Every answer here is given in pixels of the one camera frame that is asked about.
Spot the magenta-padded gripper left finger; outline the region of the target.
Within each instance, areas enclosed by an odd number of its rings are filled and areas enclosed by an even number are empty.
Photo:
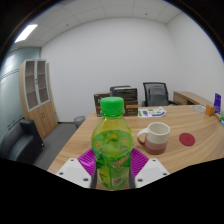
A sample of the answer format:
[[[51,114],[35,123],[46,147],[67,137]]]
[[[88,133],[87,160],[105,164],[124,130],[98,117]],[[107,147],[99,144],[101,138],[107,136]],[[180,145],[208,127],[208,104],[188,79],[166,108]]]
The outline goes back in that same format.
[[[93,150],[87,150],[78,158],[69,158],[56,175],[83,188],[95,189],[97,168]]]

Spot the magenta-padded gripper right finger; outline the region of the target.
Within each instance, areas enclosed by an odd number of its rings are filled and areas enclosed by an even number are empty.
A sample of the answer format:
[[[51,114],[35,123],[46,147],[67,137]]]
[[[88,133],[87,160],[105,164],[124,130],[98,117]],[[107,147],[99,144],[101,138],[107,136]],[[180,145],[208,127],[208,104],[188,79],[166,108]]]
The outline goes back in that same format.
[[[129,170],[130,188],[146,186],[168,175],[169,172],[158,159],[148,159],[137,149],[132,150]]]

